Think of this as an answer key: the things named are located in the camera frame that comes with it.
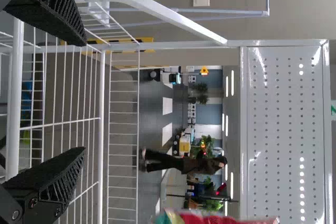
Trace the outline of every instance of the dark hair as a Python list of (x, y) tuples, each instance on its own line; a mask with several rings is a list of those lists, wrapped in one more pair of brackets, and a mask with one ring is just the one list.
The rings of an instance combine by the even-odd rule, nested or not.
[(227, 164), (227, 159), (226, 159), (226, 157), (224, 157), (224, 156), (221, 156), (221, 157), (214, 157), (213, 160), (215, 160), (215, 161), (219, 161), (219, 162), (223, 163), (224, 165)]

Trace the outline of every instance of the potted plant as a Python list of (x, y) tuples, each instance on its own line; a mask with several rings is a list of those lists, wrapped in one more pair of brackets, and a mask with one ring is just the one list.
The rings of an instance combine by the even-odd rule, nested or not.
[(207, 102), (209, 101), (209, 98), (207, 95), (201, 94), (197, 97), (197, 101), (202, 105), (206, 105)]
[(210, 135), (202, 136), (201, 140), (198, 143), (194, 143), (192, 145), (191, 150), (190, 150), (190, 156), (193, 158), (196, 158), (199, 151), (204, 150), (204, 152), (206, 153), (205, 157), (207, 158), (215, 157), (215, 155), (212, 152), (213, 146), (214, 146), (214, 142)]
[(223, 206), (222, 201), (208, 199), (205, 202), (204, 208), (209, 212), (219, 212)]
[(193, 85), (192, 89), (198, 91), (201, 94), (204, 94), (208, 92), (208, 85), (205, 82), (201, 82), (199, 84)]
[(188, 103), (195, 104), (197, 102), (197, 97), (188, 97)]

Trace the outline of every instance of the plastic bag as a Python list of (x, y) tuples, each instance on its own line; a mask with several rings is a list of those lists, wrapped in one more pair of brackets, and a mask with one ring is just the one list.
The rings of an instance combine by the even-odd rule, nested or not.
[(176, 211), (166, 209), (152, 220), (153, 224), (278, 224), (276, 217), (266, 220), (235, 220), (202, 211)]

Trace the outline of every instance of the fluorescent light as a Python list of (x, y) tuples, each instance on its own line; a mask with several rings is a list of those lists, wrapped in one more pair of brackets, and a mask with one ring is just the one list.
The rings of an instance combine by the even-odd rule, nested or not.
[(231, 71), (231, 95), (235, 94), (235, 72)]
[(227, 201), (225, 202), (225, 216), (227, 216)]
[(226, 93), (226, 97), (228, 97), (229, 96), (229, 76), (227, 76), (225, 80), (225, 93)]
[(230, 178), (230, 196), (231, 199), (233, 199), (233, 173), (231, 172), (231, 178)]
[(229, 134), (229, 117), (226, 115), (226, 119), (225, 119), (225, 135), (228, 136)]
[(225, 114), (222, 114), (222, 131), (224, 131)]
[(228, 177), (228, 164), (225, 165), (225, 180), (227, 181), (227, 177)]

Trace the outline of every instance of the person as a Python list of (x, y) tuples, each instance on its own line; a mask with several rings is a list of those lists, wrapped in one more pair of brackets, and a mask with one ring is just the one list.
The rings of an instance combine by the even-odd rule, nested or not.
[(198, 155), (197, 158), (178, 158), (146, 148), (141, 150), (141, 155), (145, 161), (158, 161), (158, 163), (145, 165), (144, 171), (149, 173), (157, 170), (175, 168), (180, 170), (182, 174), (190, 175), (197, 173), (213, 175), (227, 164), (226, 157), (224, 156), (204, 158), (203, 155)]

